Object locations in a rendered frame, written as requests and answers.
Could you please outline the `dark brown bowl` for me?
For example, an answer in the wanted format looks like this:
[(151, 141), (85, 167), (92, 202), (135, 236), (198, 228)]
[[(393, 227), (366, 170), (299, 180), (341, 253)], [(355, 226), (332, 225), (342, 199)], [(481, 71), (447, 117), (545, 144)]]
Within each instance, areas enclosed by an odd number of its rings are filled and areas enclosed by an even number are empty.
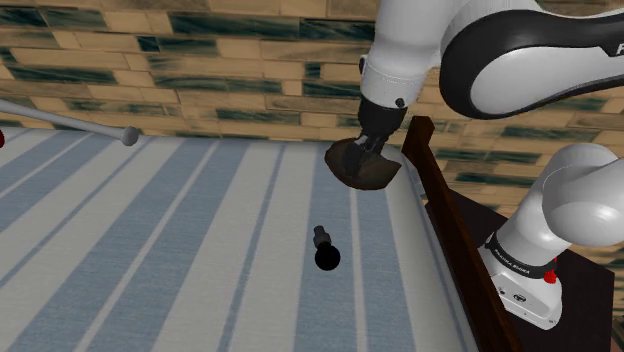
[(351, 188), (384, 189), (400, 170), (401, 164), (366, 146), (366, 142), (358, 144), (355, 138), (336, 141), (325, 152), (325, 163), (339, 181)]

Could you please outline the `black round bulb, grey neck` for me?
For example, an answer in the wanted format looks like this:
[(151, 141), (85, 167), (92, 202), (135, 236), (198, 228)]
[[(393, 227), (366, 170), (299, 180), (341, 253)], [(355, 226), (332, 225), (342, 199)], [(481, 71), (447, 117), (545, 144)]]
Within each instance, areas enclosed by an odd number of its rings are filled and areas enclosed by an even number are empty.
[(340, 263), (340, 251), (332, 244), (331, 236), (323, 226), (318, 225), (313, 229), (313, 243), (316, 248), (315, 263), (324, 271), (334, 270)]

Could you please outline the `grey baseball bat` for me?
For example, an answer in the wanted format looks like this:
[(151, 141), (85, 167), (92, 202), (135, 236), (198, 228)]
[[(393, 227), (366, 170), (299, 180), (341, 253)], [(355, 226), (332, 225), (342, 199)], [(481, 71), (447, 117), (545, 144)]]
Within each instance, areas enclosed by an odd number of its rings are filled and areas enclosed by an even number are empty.
[(133, 146), (137, 143), (139, 139), (138, 129), (132, 126), (128, 126), (125, 128), (110, 127), (102, 124), (83, 121), (77, 118), (45, 112), (2, 99), (0, 99), (0, 112), (34, 118), (50, 123), (60, 124), (71, 128), (109, 136), (114, 139), (120, 140), (125, 146)]

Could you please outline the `blue striped bed, wooden frame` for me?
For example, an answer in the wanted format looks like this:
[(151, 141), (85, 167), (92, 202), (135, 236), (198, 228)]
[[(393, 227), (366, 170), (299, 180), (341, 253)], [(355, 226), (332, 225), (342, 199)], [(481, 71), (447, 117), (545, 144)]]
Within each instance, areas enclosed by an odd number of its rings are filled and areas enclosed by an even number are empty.
[(409, 165), (357, 191), (319, 143), (4, 134), (0, 352), (479, 352)]

